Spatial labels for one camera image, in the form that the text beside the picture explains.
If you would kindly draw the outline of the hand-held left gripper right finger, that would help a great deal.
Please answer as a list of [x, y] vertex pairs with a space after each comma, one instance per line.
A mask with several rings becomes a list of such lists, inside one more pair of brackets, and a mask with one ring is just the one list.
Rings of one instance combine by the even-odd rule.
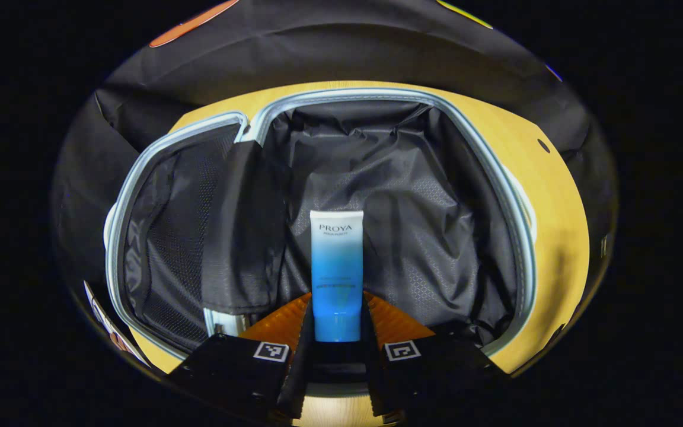
[[400, 413], [414, 419], [455, 410], [510, 382], [455, 323], [433, 330], [370, 292], [363, 293], [361, 316], [377, 416]]

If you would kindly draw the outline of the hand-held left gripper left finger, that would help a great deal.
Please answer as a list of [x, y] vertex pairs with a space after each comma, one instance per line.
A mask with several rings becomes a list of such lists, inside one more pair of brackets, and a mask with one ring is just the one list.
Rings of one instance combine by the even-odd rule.
[[305, 294], [236, 337], [212, 335], [167, 381], [230, 415], [290, 423], [302, 415], [313, 342], [312, 295]]

